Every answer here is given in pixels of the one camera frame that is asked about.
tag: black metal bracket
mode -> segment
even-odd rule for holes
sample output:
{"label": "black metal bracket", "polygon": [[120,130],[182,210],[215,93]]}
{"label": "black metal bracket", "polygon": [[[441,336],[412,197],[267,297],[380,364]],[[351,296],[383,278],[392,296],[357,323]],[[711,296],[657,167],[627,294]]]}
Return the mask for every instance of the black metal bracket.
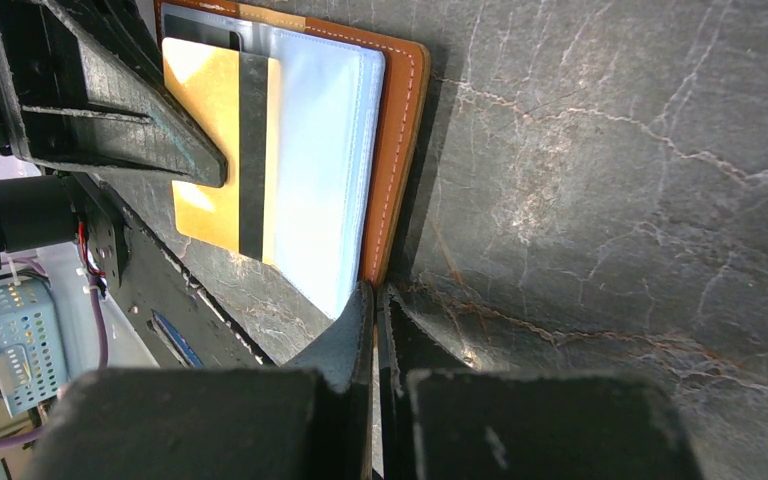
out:
{"label": "black metal bracket", "polygon": [[477,372],[378,294],[384,470],[397,479],[701,479],[669,398],[625,372]]}
{"label": "black metal bracket", "polygon": [[0,0],[0,110],[12,153],[45,167],[226,179],[132,0]]}
{"label": "black metal bracket", "polygon": [[73,175],[84,196],[78,207],[84,213],[88,233],[87,248],[106,274],[108,285],[119,286],[130,252],[125,241],[125,220],[107,195],[86,174]]}

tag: card holder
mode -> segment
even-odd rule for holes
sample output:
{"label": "card holder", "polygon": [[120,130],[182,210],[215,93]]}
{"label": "card holder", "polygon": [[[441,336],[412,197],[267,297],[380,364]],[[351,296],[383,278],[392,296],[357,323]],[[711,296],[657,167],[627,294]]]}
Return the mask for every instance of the card holder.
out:
{"label": "card holder", "polygon": [[[274,264],[314,305],[336,318],[357,280],[383,55],[174,5],[164,5],[162,15],[162,22],[175,18],[169,25],[178,29],[162,23],[164,35],[207,38],[198,25],[224,29],[239,35],[244,52],[280,63],[273,248],[263,261]],[[180,20],[196,25],[187,33]],[[181,200],[176,194],[176,223],[184,233],[190,229],[182,229],[177,215]]]}
{"label": "card holder", "polygon": [[225,0],[155,0],[159,37],[163,5],[185,6],[229,18],[262,22],[375,49],[384,55],[386,71],[359,272],[361,279],[380,285],[390,259],[425,102],[431,65],[428,50],[407,40]]}

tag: wire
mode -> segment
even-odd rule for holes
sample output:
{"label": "wire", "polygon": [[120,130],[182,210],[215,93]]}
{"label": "wire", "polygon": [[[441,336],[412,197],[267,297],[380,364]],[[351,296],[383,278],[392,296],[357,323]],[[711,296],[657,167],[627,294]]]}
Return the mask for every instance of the wire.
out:
{"label": "wire", "polygon": [[[32,258],[14,258],[12,260],[13,263],[21,263],[22,265],[27,265],[40,275],[44,275],[46,277],[48,276],[48,272],[45,271],[45,268],[43,268],[42,265],[40,265],[36,260]],[[1,262],[2,266],[9,264],[10,262]]]}
{"label": "wire", "polygon": [[86,224],[84,222],[78,223],[78,247],[81,251],[81,261],[84,262],[87,272],[96,277],[104,277],[104,271],[99,270],[90,263],[90,256],[87,248]]}
{"label": "wire", "polygon": [[16,435],[13,437],[7,437],[7,438],[0,438],[0,450],[4,450],[6,448],[13,448],[18,447],[19,445],[24,445],[26,443],[31,443],[34,440],[39,439],[39,437],[42,436],[42,434],[45,432],[45,427],[37,427],[33,430],[31,430],[28,433],[23,433],[21,435]]}
{"label": "wire", "polygon": [[40,280],[41,282],[43,282],[46,285],[46,287],[51,286],[51,280],[49,280],[48,277],[46,277],[45,275],[40,275],[39,273],[37,273],[37,272],[35,272],[33,270],[30,270],[30,269],[19,270],[19,276],[20,277],[36,278],[37,280]]}
{"label": "wire", "polygon": [[[100,283],[99,277],[90,276],[88,278],[90,286],[97,286]],[[101,292],[98,288],[90,289],[90,303],[93,307],[93,316],[95,317],[95,326],[98,330],[98,368],[107,366],[110,349],[107,343],[107,329],[104,324],[104,315],[101,313]]]}

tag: brown leather wallet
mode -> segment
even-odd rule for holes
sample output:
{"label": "brown leather wallet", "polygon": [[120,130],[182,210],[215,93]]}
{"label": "brown leather wallet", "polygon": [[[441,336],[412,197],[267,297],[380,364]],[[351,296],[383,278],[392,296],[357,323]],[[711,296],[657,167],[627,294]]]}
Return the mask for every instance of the brown leather wallet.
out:
{"label": "brown leather wallet", "polygon": [[428,49],[415,42],[317,18],[300,17],[225,0],[154,0],[158,39],[162,37],[160,8],[164,3],[266,23],[375,49],[384,54],[384,88],[381,93],[360,262],[360,278],[375,286],[380,285],[390,261],[396,223],[416,148],[416,135],[431,68]]}

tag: red wire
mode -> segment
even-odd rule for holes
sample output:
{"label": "red wire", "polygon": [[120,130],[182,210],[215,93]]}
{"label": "red wire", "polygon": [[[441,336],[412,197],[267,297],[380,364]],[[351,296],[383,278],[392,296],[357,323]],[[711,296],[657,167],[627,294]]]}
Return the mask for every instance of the red wire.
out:
{"label": "red wire", "polygon": [[87,251],[86,225],[84,224],[84,222],[78,223],[78,245],[81,251],[81,261],[84,262],[84,266],[86,266],[87,271],[91,275],[95,275],[97,277],[103,277],[104,276],[103,271],[90,265],[89,252]]}

